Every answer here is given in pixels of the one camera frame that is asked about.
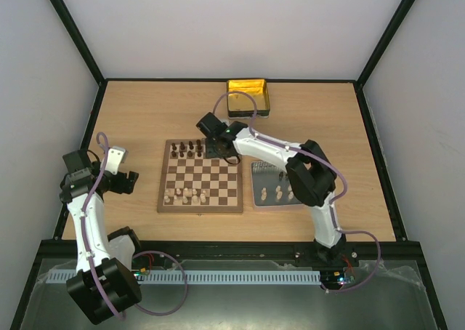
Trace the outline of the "wooden chess board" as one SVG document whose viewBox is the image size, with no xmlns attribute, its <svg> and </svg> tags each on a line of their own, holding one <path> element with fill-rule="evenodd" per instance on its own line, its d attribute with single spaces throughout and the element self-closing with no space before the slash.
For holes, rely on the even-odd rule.
<svg viewBox="0 0 465 330">
<path fill-rule="evenodd" d="M 157 212 L 242 214 L 242 164 L 210 158 L 206 141 L 167 140 L 163 151 Z"/>
</svg>

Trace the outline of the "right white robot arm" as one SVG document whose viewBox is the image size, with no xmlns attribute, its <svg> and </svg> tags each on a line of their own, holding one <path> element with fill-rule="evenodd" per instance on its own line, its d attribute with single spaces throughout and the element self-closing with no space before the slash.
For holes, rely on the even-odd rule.
<svg viewBox="0 0 465 330">
<path fill-rule="evenodd" d="M 219 157 L 251 156 L 287 174 L 295 198 L 310 208 L 318 260 L 331 266 L 341 259 L 347 240 L 339 226 L 334 202 L 336 179 L 342 176 L 315 141 L 286 142 L 239 121 L 228 125 L 211 112 L 196 127 Z"/>
</svg>

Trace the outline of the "gold tin box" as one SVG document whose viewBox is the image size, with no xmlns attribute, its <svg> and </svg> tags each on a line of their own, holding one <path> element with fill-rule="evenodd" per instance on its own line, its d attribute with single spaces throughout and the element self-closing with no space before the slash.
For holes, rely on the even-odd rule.
<svg viewBox="0 0 465 330">
<path fill-rule="evenodd" d="M 229 118 L 257 118 L 270 115 L 270 98 L 265 79 L 230 79 L 227 81 L 227 112 Z"/>
</svg>

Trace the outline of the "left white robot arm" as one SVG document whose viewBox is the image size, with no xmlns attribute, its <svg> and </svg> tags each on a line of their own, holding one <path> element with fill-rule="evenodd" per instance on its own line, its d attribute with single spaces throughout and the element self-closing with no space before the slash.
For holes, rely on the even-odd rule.
<svg viewBox="0 0 465 330">
<path fill-rule="evenodd" d="M 125 149 L 114 146 L 106 164 L 91 161 L 87 150 L 63 157 L 68 172 L 60 184 L 60 200 L 73 219 L 78 249 L 76 276 L 66 286 L 94 325 L 123 314 L 142 299 L 132 272 L 132 257 L 140 249 L 137 235 L 129 227 L 111 234 L 105 229 L 104 193 L 130 194 L 139 177 L 118 170 L 126 156 Z"/>
</svg>

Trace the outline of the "silver metal tray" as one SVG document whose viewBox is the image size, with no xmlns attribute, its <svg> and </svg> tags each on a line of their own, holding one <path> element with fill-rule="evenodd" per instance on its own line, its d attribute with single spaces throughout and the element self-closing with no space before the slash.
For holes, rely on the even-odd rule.
<svg viewBox="0 0 465 330">
<path fill-rule="evenodd" d="M 280 172 L 284 173 L 282 181 L 278 181 Z M 281 186 L 283 196 L 279 201 L 276 201 L 275 189 L 278 185 Z M 295 196 L 292 200 L 288 200 L 288 192 L 292 190 L 288 175 L 282 169 L 265 161 L 251 162 L 251 188 L 254 206 L 258 210 L 282 210 L 303 206 Z M 267 189 L 267 198 L 265 201 L 261 200 L 262 188 Z"/>
</svg>

